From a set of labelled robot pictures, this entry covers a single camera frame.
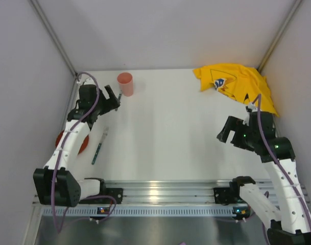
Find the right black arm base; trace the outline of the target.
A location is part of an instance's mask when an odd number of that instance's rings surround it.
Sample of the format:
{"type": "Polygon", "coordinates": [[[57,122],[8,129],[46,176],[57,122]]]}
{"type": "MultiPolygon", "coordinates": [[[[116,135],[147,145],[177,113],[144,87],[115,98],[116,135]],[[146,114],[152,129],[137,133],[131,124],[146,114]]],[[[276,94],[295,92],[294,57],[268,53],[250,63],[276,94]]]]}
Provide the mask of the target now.
{"type": "Polygon", "coordinates": [[[214,202],[216,204],[221,204],[227,206],[230,204],[237,204],[240,199],[237,198],[233,192],[231,192],[229,187],[216,187],[213,189],[214,202]]]}

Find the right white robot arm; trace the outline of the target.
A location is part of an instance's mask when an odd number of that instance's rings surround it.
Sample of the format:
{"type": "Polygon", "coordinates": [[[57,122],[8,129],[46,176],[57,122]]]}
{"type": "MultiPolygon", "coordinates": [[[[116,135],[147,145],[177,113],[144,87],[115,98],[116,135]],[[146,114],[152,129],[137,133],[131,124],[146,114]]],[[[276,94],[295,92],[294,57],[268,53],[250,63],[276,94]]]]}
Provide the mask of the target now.
{"type": "Polygon", "coordinates": [[[295,153],[286,137],[276,136],[273,115],[250,111],[246,120],[229,116],[217,139],[226,142],[230,132],[234,133],[234,147],[260,157],[278,205],[261,193],[250,176],[232,179],[229,194],[254,210],[266,229],[269,244],[311,244],[311,213],[298,180],[295,153]]]}

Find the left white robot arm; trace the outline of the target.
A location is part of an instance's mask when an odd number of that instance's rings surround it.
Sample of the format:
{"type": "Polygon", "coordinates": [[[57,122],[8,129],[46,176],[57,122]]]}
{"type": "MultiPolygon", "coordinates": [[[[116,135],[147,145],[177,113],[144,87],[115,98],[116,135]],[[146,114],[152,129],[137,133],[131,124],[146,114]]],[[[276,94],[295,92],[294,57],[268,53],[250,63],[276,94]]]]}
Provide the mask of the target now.
{"type": "Polygon", "coordinates": [[[43,205],[75,207],[90,196],[106,194],[105,181],[101,178],[79,176],[77,167],[86,167],[90,160],[81,160],[87,148],[96,149],[92,133],[100,117],[120,106],[110,85],[105,86],[108,97],[94,84],[82,85],[75,107],[69,112],[64,131],[51,158],[43,168],[35,169],[33,180],[39,201],[43,205]]]}

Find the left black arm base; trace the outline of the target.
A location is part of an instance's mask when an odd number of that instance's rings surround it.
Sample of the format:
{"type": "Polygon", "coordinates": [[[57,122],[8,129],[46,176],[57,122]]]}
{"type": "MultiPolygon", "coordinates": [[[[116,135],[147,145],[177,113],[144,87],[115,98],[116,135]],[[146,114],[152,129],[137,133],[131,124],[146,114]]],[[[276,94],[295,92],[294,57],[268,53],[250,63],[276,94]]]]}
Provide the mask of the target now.
{"type": "Polygon", "coordinates": [[[113,204],[110,198],[101,198],[100,196],[110,196],[121,204],[123,200],[123,189],[107,187],[104,179],[86,178],[80,182],[81,197],[79,204],[113,204]]]}

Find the yellow cartoon placemat cloth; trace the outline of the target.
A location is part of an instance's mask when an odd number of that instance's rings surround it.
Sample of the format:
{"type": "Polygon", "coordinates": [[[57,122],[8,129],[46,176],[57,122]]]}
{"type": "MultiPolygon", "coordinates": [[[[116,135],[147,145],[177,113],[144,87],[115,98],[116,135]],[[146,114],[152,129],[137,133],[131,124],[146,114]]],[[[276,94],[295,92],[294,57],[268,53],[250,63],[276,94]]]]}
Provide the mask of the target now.
{"type": "Polygon", "coordinates": [[[241,64],[219,63],[196,68],[193,73],[200,80],[201,91],[214,88],[217,92],[245,105],[253,102],[261,94],[260,109],[278,116],[267,78],[257,69],[241,64]]]}

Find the pink plastic cup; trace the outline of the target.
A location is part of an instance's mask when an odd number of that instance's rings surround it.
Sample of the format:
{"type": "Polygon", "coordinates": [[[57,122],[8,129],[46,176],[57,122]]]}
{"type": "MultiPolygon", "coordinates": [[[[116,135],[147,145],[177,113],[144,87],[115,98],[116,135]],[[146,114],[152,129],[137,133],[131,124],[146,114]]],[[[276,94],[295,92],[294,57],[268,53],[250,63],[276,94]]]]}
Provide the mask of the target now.
{"type": "Polygon", "coordinates": [[[128,72],[123,72],[117,76],[119,88],[124,96],[132,96],[134,92],[133,76],[128,72]]]}

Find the green handled fork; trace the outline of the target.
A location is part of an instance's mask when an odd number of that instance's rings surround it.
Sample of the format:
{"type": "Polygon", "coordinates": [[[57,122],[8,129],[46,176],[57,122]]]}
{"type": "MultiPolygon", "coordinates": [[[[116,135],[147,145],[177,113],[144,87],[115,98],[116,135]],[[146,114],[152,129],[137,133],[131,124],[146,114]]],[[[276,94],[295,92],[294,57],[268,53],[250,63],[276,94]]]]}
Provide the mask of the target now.
{"type": "Polygon", "coordinates": [[[101,140],[100,140],[100,142],[99,142],[99,144],[98,144],[98,147],[97,147],[97,149],[96,149],[96,151],[95,151],[93,160],[92,160],[92,162],[91,162],[92,165],[95,165],[95,163],[96,163],[98,154],[99,154],[99,152],[100,152],[100,150],[101,150],[101,147],[102,147],[102,144],[103,144],[104,140],[106,139],[106,137],[107,137],[107,135],[108,135],[108,129],[109,129],[108,127],[105,127],[104,130],[103,130],[103,134],[102,134],[101,140]]]}

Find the red plate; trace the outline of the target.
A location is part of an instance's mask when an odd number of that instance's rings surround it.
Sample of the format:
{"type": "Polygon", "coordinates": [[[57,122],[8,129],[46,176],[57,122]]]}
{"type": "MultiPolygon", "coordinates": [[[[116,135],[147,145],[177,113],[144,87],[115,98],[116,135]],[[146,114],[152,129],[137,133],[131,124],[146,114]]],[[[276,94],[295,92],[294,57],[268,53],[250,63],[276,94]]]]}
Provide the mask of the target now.
{"type": "MultiPolygon", "coordinates": [[[[63,136],[63,133],[64,133],[64,130],[62,130],[59,135],[57,136],[56,138],[56,141],[55,141],[55,147],[58,146],[62,136],[63,136]]],[[[78,155],[81,154],[88,146],[88,143],[89,143],[89,136],[87,135],[83,141],[83,143],[81,144],[81,147],[79,149],[79,152],[78,152],[78,155]]]]}

